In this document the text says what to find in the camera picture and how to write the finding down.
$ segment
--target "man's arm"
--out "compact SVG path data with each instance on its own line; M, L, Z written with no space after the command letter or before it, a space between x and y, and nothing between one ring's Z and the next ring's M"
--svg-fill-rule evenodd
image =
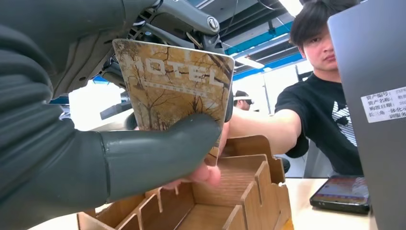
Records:
M282 109L274 116L234 108L228 137L263 135L268 138L273 155L285 154L296 145L302 132L299 115Z

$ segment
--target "phone screen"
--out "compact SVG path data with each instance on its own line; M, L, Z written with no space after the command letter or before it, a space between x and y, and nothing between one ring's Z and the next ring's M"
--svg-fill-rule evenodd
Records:
M314 201L364 205L369 192L364 177L330 178L313 196Z

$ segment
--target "human hand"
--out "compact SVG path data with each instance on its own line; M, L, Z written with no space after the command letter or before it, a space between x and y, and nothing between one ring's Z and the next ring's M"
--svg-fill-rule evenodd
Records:
M227 137L229 131L229 123L224 123L223 131L220 138L220 145L219 145L219 157L223 152L224 146L226 145ZM182 182L197 182L197 183L204 183L209 186L218 186L220 184L221 173L218 166L208 166L204 162L187 178L179 179L174 182L171 182L163 188L165 189L175 189L178 185Z

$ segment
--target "black t-shirt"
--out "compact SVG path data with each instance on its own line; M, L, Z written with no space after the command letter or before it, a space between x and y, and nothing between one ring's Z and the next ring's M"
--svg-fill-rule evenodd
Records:
M286 155L303 156L310 138L343 175L363 175L357 142L341 83L312 74L306 81L286 88L278 97L275 112L295 111L302 122L296 146Z

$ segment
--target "cardboard organizer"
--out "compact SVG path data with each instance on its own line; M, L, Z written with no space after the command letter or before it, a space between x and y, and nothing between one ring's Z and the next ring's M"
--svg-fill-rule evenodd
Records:
M262 136L227 141L217 188L181 184L78 213L80 230L293 230L282 161Z

